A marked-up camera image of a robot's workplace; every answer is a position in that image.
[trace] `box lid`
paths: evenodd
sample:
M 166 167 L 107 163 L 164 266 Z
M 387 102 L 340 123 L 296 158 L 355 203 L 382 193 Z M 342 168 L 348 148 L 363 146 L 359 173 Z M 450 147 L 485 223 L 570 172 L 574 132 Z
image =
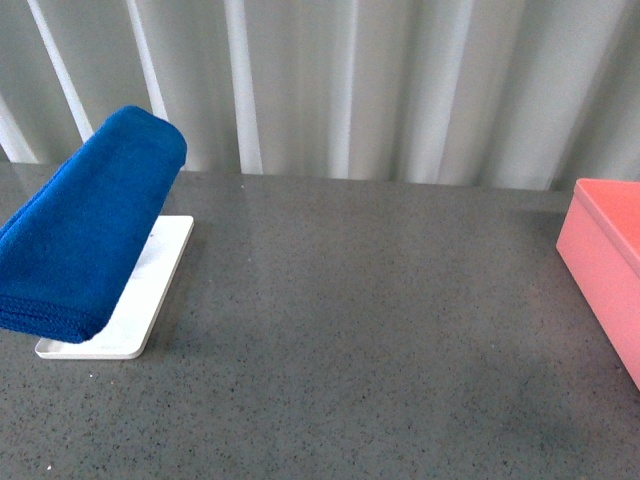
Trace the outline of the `box lid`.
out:
M 581 178 L 574 192 L 640 276 L 640 182 Z

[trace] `speckled surface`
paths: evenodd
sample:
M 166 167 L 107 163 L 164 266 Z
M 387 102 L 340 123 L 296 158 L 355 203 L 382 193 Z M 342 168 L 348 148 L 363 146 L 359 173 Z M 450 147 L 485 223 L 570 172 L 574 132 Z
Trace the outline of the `speckled surface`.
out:
M 0 165 L 0 221 L 52 173 Z M 568 194 L 185 173 L 145 353 L 0 331 L 0 478 L 640 478 L 640 392 L 555 251 Z

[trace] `blue towel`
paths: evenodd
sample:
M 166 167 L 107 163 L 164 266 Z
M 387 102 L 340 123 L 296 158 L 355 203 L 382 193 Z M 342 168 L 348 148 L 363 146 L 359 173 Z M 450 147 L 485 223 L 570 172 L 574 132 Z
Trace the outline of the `blue towel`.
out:
M 140 108 L 112 114 L 0 230 L 0 327 L 70 343 L 102 330 L 186 150 Z

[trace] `microfiber towel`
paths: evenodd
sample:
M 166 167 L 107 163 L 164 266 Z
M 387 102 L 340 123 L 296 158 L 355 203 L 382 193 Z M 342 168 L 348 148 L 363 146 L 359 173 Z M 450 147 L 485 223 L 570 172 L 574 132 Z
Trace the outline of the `microfiber towel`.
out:
M 0 327 L 70 343 L 102 330 L 186 150 L 140 108 L 107 118 L 0 229 Z

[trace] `white plastic stand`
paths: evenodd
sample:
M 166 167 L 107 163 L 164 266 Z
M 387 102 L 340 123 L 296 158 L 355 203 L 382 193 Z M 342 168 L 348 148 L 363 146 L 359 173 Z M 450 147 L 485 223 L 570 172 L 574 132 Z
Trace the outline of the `white plastic stand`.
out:
M 36 353 L 59 360 L 125 360 L 147 343 L 187 244 L 193 217 L 158 217 L 107 326 L 91 340 L 65 343 L 41 338 Z

